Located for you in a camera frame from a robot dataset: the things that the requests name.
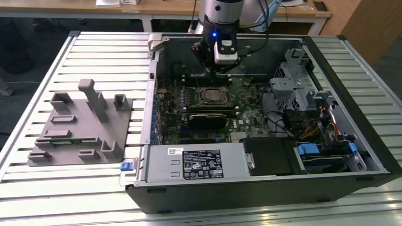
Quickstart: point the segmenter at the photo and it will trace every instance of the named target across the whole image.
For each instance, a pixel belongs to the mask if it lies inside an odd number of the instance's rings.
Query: desk leg
[[[140,19],[142,21],[144,32],[152,32],[152,15],[140,15]]]
[[[327,18],[325,17],[317,17],[315,19],[315,22],[309,28],[308,35],[319,35],[321,28],[324,27]]]

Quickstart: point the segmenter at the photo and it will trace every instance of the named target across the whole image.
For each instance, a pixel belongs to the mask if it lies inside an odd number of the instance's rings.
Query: motherboard
[[[264,84],[247,76],[221,80],[173,80],[158,89],[162,144],[237,143],[269,136],[259,105]]]

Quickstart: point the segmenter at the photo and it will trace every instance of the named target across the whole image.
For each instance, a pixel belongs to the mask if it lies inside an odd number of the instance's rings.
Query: power supply label
[[[183,151],[183,178],[223,178],[220,150]]]

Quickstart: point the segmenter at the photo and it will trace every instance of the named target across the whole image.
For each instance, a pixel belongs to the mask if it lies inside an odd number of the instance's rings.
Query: white box
[[[120,7],[118,0],[96,0],[96,8],[116,8]]]
[[[136,5],[140,2],[140,0],[120,0],[121,4],[129,4]]]

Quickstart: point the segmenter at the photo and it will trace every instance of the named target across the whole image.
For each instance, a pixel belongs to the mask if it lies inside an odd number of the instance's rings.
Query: sticker
[[[223,178],[220,150],[183,151],[183,178]]]
[[[181,154],[183,153],[181,147],[168,147],[168,154]]]
[[[137,10],[121,10],[121,13],[138,13]]]

